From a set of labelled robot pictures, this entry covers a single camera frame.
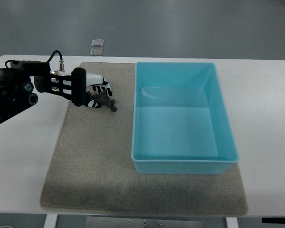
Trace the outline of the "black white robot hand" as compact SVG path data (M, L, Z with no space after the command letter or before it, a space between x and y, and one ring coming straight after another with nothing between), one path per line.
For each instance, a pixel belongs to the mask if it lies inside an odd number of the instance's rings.
M87 73L86 86L92 88L92 92L86 92L85 106L91 108L100 108L105 104L105 99L112 97L112 89L109 82L94 73Z

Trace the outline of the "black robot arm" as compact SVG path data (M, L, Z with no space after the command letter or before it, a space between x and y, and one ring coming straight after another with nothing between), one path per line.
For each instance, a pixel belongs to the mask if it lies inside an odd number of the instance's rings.
M86 71L75 68L70 75L52 74L50 61L8 60L0 68L0 124L29 109L38 102L40 93L61 96L80 107L87 101Z

